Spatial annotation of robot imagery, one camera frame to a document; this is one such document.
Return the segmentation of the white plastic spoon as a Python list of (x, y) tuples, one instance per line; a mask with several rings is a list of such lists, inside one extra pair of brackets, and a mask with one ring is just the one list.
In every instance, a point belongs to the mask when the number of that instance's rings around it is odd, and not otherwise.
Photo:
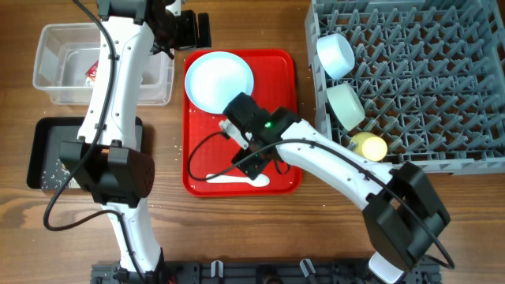
[(265, 187), (270, 184), (270, 179), (264, 174), (260, 174), (256, 179), (251, 179), (249, 177), (239, 177), (231, 175), (219, 175), (217, 177), (211, 178), (211, 174), (207, 175), (207, 183), (216, 184), (240, 184), (245, 183), (253, 187)]

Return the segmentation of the red plastic tray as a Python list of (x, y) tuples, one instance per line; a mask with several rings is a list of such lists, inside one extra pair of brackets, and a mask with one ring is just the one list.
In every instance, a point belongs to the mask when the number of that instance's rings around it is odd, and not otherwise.
[[(233, 54), (241, 57), (249, 65), (254, 76), (252, 97), (260, 107), (270, 112), (277, 107), (286, 107), (297, 112), (297, 93), (295, 84), (294, 61), (284, 50), (255, 49), (232, 50)], [(211, 181), (195, 181), (187, 172), (198, 177), (215, 174), (232, 165), (232, 158), (240, 150), (232, 139), (215, 136), (198, 149), (192, 159), (192, 150), (202, 140), (220, 130), (219, 122), (224, 117), (206, 113), (184, 98), (183, 126), (182, 126), (182, 184), (185, 189), (197, 197), (225, 197), (225, 196), (253, 196), (278, 195), (293, 192), (301, 184), (302, 170), (297, 167), (285, 170), (279, 174), (273, 162), (268, 163), (263, 174), (269, 177), (269, 184), (264, 187), (254, 187), (247, 183), (213, 183)]]

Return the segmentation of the large light blue plate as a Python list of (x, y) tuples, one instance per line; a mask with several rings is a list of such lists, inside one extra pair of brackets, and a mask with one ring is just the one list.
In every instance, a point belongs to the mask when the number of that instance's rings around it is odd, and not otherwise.
[(251, 95), (253, 88), (253, 71), (246, 61), (225, 51), (200, 56), (185, 75), (188, 99), (209, 114), (222, 114), (237, 95)]

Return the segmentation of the red snack wrapper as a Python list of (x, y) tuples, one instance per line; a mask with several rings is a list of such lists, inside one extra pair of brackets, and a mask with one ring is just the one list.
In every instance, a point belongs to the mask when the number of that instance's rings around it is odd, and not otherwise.
[(95, 78), (97, 74), (97, 69), (98, 69), (98, 64), (99, 62), (96, 61), (86, 72), (86, 80), (84, 82), (84, 85), (86, 87), (93, 87), (95, 84)]

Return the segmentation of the light green bowl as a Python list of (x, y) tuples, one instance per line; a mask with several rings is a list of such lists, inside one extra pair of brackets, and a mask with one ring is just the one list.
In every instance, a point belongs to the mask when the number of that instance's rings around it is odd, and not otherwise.
[(365, 110), (356, 92), (349, 84), (327, 89), (327, 100), (341, 125), (350, 131), (365, 119)]

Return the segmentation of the yellow plastic cup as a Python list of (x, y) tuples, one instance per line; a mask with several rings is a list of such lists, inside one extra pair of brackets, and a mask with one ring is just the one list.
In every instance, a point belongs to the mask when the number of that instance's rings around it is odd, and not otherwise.
[(362, 132), (354, 135), (351, 144), (355, 144), (353, 151), (369, 160), (378, 162), (387, 154), (387, 143), (385, 140), (373, 133)]

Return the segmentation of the light blue bowl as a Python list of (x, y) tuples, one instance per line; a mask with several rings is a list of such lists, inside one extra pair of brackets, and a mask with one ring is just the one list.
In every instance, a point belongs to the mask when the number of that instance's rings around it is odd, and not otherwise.
[(316, 52), (325, 72), (333, 80), (342, 79), (354, 68), (354, 51), (343, 35), (332, 34), (319, 38)]

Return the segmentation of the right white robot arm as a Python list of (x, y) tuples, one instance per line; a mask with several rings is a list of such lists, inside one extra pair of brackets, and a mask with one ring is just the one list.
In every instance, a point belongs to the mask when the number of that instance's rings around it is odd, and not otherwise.
[(225, 103), (224, 133), (241, 150), (232, 163), (254, 180), (272, 161), (308, 171), (351, 200), (363, 215), (373, 248), (369, 270), (396, 283), (435, 245), (451, 218), (425, 172), (404, 163), (395, 169), (373, 162), (318, 133), (285, 107), (274, 112), (240, 93)]

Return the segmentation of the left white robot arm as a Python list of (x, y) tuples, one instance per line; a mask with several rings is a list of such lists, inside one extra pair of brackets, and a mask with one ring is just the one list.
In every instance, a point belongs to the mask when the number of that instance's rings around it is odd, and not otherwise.
[(121, 258), (107, 280), (172, 283), (148, 212), (155, 163), (137, 149), (137, 103), (152, 55), (211, 46), (208, 15), (183, 10), (179, 1), (97, 6), (92, 20), (101, 38), (92, 98), (76, 139), (62, 144), (60, 159), (69, 179), (91, 194), (113, 226)]

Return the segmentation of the black waste tray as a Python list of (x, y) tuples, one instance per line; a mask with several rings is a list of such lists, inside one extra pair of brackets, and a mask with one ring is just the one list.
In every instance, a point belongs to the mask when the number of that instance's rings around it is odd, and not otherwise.
[(46, 117), (38, 121), (26, 179), (29, 188), (41, 189), (43, 162), (48, 159), (60, 159), (62, 143), (77, 141), (77, 134), (83, 121), (84, 117)]

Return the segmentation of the grey dishwasher rack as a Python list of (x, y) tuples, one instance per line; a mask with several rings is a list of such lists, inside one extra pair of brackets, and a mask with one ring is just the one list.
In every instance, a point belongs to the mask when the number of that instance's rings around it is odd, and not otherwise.
[[(497, 0), (313, 1), (305, 18), (316, 95), (316, 129), (354, 148), (360, 132), (381, 136), (386, 161), (430, 173), (504, 171), (504, 4)], [(330, 108), (318, 39), (339, 34), (355, 65), (342, 82), (365, 119), (345, 129)]]

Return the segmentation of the clear plastic bin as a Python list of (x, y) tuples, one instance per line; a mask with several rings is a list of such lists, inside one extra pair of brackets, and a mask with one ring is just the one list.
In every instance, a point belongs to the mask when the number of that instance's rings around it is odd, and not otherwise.
[[(93, 23), (49, 24), (43, 28), (36, 51), (32, 84), (57, 105), (88, 105), (93, 83), (88, 71), (99, 59), (100, 31)], [(138, 104), (169, 103), (174, 60), (151, 55), (142, 75)]]

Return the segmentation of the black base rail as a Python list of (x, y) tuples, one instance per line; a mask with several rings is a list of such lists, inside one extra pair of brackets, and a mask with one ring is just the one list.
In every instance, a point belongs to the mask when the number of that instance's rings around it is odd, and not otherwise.
[[(384, 283), (368, 269), (366, 259), (314, 262), (212, 263), (165, 262), (155, 280), (146, 275), (146, 283)], [(136, 272), (120, 268), (119, 263), (92, 266), (90, 283), (141, 283)], [(440, 266), (422, 260), (396, 283), (441, 284)]]

